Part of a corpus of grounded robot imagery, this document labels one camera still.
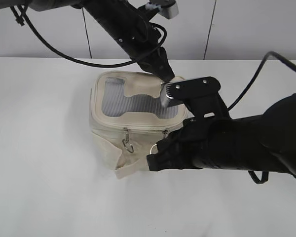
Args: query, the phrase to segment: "metal ring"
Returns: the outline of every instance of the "metal ring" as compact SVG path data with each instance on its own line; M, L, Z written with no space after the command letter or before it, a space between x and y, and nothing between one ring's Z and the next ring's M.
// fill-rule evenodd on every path
M150 155L152 155L152 149L154 148L154 147L156 147L157 146L157 144L154 144L151 148L150 148Z
M124 148L125 148L129 153L134 153L135 150L134 150L134 147L133 147L133 145L132 145L131 143L127 142L126 139L123 139L122 142L123 142L123 146L124 146Z

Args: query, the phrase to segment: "black bracket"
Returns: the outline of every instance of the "black bracket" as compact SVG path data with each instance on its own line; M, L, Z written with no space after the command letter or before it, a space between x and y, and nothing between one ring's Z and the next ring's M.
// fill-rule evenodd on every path
M229 119L227 106L219 95L221 84L213 77L183 80L167 88L173 99L183 101L197 120L213 113L216 119Z

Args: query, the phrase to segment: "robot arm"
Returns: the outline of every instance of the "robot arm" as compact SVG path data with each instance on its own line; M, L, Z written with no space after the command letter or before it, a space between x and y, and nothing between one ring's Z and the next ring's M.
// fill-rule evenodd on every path
M127 0L0 0L0 9L14 5L29 6L36 11L69 5L84 7L132 60L148 54L138 61L144 71L165 82L174 77L166 50L158 47L161 33L149 21L158 13L168 19L175 17L178 14L175 0L151 0L138 9Z

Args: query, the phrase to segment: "black cable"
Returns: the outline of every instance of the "black cable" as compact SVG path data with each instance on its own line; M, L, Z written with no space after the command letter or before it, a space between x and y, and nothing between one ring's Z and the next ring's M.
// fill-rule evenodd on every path
M22 6L18 5L18 8L21 12L23 12L23 8ZM151 51L144 53L143 55L139 56L138 58L135 58L131 61L125 62L125 63L119 63L119 64L95 64L95 63L89 63L89 62L85 62L85 61L81 61L75 58L72 58L68 55L63 54L62 52L56 50L53 46L51 46L41 35L40 33L36 30L36 28L34 27L34 25L31 23L30 19L28 18L27 14L24 13L23 15L24 20L26 21L26 23L29 25L30 29L32 30L32 32L34 33L34 35L36 35L36 37L47 47L49 48L51 51L53 51L54 53L56 53L57 55L70 60L72 62L75 63L79 63L79 64L83 64L86 66L90 66L90 67L95 67L95 68L119 68L119 67L124 67L124 66L128 66L134 63L138 63L141 60L143 60L144 58L148 57L151 53L153 53L154 51L156 51L157 49L159 49L163 43L165 42L166 38L167 38L167 31L163 26L160 26L156 23L150 23L152 26L160 29L163 32L163 37L161 39L161 41L157 44L157 46L155 48L153 48Z
M262 59L256 73L254 74L253 78L250 80L249 84L246 86L246 88L241 92L241 94L239 95L239 97L228 107L228 110L230 111L233 107L235 107L238 102L242 99L242 97L248 92L248 90L250 89L250 87L252 86L252 84L255 82L255 80L257 79L259 73L261 72L264 64L266 63L266 61L268 60L269 56L273 56L274 58L278 59L279 61L281 61L283 64L285 64L287 67L289 67L290 69L292 69L294 72L296 72L296 65L294 63L292 63L290 60L286 59L285 57L283 57L282 55L274 52L274 51L270 51L268 52Z

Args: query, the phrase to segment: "canvas bag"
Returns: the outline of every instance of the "canvas bag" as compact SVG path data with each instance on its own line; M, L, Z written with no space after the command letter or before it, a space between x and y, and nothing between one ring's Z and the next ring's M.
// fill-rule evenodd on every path
M112 71L101 74L91 89L93 141L119 179L149 170L146 156L153 145L179 129L187 116L184 105L162 108L162 84L150 74Z

